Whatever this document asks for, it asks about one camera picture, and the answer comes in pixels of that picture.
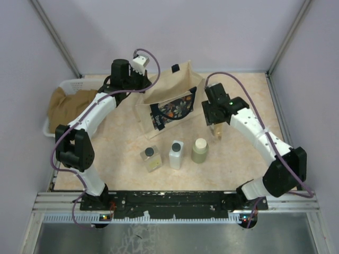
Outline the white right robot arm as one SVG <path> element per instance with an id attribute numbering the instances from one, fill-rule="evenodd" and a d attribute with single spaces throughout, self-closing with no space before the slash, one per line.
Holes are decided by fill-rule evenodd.
<path id="1" fill-rule="evenodd" d="M 251 208 L 260 197 L 280 197 L 306 180 L 307 154 L 303 148 L 293 148 L 264 129 L 249 104 L 241 97 L 230 98 L 221 83 L 208 86 L 204 91 L 208 99 L 202 102 L 202 108 L 207 125 L 227 123 L 237 129 L 268 166 L 264 176 L 236 189 L 240 208 Z"/>

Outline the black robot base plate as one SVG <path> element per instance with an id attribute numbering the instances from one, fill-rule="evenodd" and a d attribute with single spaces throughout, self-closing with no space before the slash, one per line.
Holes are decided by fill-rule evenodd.
<path id="1" fill-rule="evenodd" d="M 227 219 L 239 210 L 266 211 L 266 198 L 245 201 L 235 192 L 146 192 L 104 191 L 102 196 L 85 194 L 80 202 L 81 211 L 109 211 L 109 219 L 140 219 L 148 213 L 151 219 Z"/>

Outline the olive green bottle cream cap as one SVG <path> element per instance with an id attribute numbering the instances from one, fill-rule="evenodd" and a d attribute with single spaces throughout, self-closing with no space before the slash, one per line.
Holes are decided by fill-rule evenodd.
<path id="1" fill-rule="evenodd" d="M 204 138 L 198 138 L 192 145 L 191 159 L 196 164 L 205 162 L 208 154 L 209 146 Z"/>

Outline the cream canvas tote bag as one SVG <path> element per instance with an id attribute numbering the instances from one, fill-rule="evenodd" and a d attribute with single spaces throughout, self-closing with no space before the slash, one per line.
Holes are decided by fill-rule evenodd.
<path id="1" fill-rule="evenodd" d="M 192 69 L 191 61 L 162 72 L 157 83 L 135 104 L 135 116 L 145 137 L 151 139 L 201 114 L 205 82 Z"/>

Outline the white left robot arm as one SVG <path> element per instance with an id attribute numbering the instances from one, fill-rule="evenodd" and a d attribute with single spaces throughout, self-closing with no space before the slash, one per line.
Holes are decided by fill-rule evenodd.
<path id="1" fill-rule="evenodd" d="M 144 92 L 151 82 L 146 66 L 149 58 L 136 55 L 131 61 L 116 59 L 111 74 L 98 89 L 93 101 L 73 121 L 58 125 L 55 130 L 55 148 L 52 157 L 75 174 L 82 182 L 91 203 L 99 210 L 110 204 L 108 188 L 100 179 L 95 167 L 95 152 L 91 137 L 106 116 L 133 91 Z"/>

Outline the amber liquid clear bottle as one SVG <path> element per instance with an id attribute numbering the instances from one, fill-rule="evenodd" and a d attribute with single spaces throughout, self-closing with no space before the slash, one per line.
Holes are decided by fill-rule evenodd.
<path id="1" fill-rule="evenodd" d="M 222 123 L 210 125 L 210 131 L 214 139 L 221 141 L 223 133 Z"/>

